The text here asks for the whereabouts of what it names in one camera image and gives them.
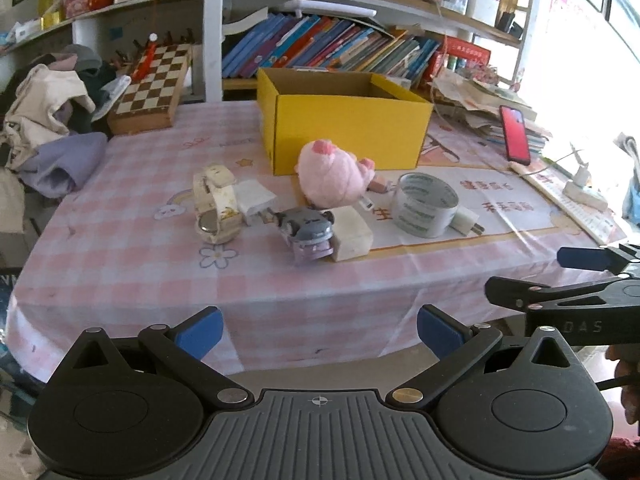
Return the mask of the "pink checked tablecloth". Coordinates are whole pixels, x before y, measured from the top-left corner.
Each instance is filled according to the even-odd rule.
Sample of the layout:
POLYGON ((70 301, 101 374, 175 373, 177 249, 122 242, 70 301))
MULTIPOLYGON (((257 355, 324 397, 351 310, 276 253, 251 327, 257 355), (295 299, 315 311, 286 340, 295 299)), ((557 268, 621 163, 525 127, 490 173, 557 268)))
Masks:
POLYGON ((378 194, 364 214, 372 249, 359 259, 298 264, 269 220, 206 243, 191 180, 208 164, 258 181, 282 209, 303 203, 295 178, 271 172, 259 119, 252 102, 189 105, 170 129, 108 144, 91 180, 58 206, 13 289, 6 342, 28 374, 47 380, 88 327, 129 337, 209 304, 221 308, 226 332, 207 359, 227 374, 375 359, 416 344, 424 304, 465 324, 501 318, 484 295, 491 276, 550 285, 584 277, 555 255, 589 245, 589 236, 510 174, 500 154, 438 118, 420 170, 457 190, 482 235, 411 237, 378 194))

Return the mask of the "white pen holder box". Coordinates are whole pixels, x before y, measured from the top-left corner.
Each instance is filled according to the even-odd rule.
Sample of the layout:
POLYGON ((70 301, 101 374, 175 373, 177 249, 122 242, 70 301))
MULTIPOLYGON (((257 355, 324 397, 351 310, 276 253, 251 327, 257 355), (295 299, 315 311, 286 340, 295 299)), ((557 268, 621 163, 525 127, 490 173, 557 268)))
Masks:
POLYGON ((498 14, 498 0, 468 0, 465 15, 472 20, 494 27, 498 14))

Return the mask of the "red tassel ornament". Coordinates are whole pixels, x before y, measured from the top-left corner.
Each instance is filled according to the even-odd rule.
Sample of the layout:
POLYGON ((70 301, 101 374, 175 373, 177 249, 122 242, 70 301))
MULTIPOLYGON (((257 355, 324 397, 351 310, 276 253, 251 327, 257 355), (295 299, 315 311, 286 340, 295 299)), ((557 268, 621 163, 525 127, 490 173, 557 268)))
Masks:
POLYGON ((157 34, 155 32, 151 32, 149 36, 149 40, 146 43, 145 49, 143 51, 142 57, 131 74, 131 80, 133 82, 142 81, 146 75, 149 73, 151 68, 151 64, 154 60, 155 50, 157 44, 157 34))

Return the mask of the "white power strip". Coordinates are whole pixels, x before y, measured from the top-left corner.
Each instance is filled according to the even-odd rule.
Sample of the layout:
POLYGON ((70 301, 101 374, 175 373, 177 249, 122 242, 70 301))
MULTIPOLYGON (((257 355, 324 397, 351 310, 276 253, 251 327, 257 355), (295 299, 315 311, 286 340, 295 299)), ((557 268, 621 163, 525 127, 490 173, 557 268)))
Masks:
POLYGON ((573 202, 591 207, 597 211, 605 212, 608 210, 608 202, 600 193, 589 186, 579 186, 573 180, 565 183, 563 194, 573 202))

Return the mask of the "white charger plug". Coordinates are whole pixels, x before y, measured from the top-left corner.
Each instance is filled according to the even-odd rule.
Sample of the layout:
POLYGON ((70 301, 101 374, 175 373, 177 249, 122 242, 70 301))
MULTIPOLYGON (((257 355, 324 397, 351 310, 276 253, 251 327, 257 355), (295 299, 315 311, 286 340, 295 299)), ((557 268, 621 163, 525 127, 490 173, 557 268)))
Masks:
POLYGON ((238 208, 247 226, 262 211, 268 209, 276 200, 277 195, 265 188, 257 180, 244 180, 233 185, 238 208))
POLYGON ((463 206, 459 206, 454 213, 450 226, 463 236, 482 235, 485 232, 484 226, 480 224, 480 216, 463 206))

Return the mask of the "stack of papers and books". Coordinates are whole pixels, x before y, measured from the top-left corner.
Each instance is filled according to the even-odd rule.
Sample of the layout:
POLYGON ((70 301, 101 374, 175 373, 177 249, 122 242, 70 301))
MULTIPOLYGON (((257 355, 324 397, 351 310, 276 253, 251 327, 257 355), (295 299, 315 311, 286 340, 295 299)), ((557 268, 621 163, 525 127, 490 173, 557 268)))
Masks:
POLYGON ((442 102, 439 114, 460 119, 492 142, 503 143, 499 108, 509 107, 522 114, 529 149, 540 153, 551 140, 547 130, 536 125, 537 113, 509 90, 465 79, 451 70, 443 70, 432 82, 434 97, 442 102))

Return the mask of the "row of books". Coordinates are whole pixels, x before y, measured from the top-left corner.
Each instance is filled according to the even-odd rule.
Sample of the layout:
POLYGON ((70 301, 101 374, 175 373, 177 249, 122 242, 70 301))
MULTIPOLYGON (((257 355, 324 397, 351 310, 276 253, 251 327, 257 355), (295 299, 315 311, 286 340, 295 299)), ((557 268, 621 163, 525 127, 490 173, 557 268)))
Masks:
POLYGON ((261 68, 370 73, 420 82, 436 38, 372 20, 271 13, 224 40, 221 77, 252 79, 261 68))

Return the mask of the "pink plush pig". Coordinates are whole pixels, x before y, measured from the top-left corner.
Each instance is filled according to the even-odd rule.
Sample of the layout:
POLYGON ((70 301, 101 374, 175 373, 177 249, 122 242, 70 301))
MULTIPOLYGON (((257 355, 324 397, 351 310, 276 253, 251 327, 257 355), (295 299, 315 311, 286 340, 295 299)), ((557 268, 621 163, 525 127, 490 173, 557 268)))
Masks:
POLYGON ((316 208, 332 209, 363 196, 375 176, 375 163, 321 139, 303 146, 295 171, 306 200, 316 208))

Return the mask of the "smartphone standing on desk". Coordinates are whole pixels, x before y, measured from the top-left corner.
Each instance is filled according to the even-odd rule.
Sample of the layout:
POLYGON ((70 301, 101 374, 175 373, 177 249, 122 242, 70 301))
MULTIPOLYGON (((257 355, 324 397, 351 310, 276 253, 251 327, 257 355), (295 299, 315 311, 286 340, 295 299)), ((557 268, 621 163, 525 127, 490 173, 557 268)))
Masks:
POLYGON ((502 122, 504 144, 506 144, 506 158, 509 162, 528 166, 532 158, 522 113, 516 108, 501 105, 499 116, 502 122))

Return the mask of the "cream wrist watch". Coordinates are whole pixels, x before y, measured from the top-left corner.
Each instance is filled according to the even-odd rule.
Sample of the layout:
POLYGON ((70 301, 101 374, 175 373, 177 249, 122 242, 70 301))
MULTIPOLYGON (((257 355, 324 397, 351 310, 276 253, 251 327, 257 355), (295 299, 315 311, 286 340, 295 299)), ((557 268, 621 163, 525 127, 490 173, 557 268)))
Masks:
POLYGON ((206 243, 226 244, 242 229, 242 214, 235 197, 236 179, 224 165, 204 167, 193 176, 195 229, 206 243))

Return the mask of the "white bookshelf frame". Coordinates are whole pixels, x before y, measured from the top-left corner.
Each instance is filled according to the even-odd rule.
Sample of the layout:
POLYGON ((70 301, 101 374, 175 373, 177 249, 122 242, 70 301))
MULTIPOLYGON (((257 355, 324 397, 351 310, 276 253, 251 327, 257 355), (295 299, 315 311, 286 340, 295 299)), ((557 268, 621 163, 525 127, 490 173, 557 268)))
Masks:
MULTIPOLYGON (((222 99, 222 23, 269 6, 277 8, 292 0, 130 0, 79 15, 47 30, 40 30, 24 41, 2 52, 1 80, 38 55, 52 52, 66 44, 83 44, 108 60, 119 51, 127 51, 136 42, 145 42, 149 34, 171 34, 179 37, 193 30, 202 47, 201 62, 196 68, 202 75, 203 88, 198 94, 207 102, 222 99)), ((516 39, 506 32, 469 16, 439 10, 424 0, 323 0, 361 6, 375 11, 376 19, 385 25, 407 26, 450 37, 483 37, 509 46, 518 52, 511 75, 503 77, 510 84, 524 73, 534 31, 535 10, 539 0, 524 6, 524 32, 516 39)))

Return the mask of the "yellow cardboard box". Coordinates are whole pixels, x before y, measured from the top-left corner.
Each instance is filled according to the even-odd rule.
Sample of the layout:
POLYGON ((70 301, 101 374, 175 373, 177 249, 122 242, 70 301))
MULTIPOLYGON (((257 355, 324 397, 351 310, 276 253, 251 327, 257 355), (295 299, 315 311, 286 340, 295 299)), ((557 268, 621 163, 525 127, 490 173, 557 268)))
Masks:
POLYGON ((276 176, 294 172, 303 146, 330 140, 381 170, 418 166, 433 104, 384 76, 261 68, 262 142, 276 176))

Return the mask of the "pile of clothes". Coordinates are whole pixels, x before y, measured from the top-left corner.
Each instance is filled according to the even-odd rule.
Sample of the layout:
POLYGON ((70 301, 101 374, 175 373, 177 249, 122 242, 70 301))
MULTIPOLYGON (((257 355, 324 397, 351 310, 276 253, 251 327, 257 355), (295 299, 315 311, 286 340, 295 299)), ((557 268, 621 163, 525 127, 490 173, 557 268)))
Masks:
POLYGON ((17 70, 1 95, 1 168, 51 200, 80 190, 113 136, 106 115, 130 86, 80 44, 17 70))

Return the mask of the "grey tape roll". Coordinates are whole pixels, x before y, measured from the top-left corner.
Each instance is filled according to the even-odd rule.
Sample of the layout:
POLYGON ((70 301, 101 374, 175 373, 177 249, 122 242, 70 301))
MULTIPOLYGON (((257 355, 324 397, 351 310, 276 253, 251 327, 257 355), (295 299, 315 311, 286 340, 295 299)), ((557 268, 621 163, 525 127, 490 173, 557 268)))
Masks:
POLYGON ((439 178, 408 172, 396 185, 390 213, 399 229, 421 238, 435 238, 445 233, 460 200, 456 191, 439 178))

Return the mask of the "grey toy car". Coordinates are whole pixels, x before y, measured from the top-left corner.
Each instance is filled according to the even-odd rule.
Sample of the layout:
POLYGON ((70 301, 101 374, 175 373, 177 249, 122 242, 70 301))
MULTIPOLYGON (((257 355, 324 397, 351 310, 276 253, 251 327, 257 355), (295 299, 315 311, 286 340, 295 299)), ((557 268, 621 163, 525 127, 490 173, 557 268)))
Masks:
POLYGON ((297 263, 333 254, 331 240, 335 218, 332 211, 296 207, 275 212, 274 218, 297 263))

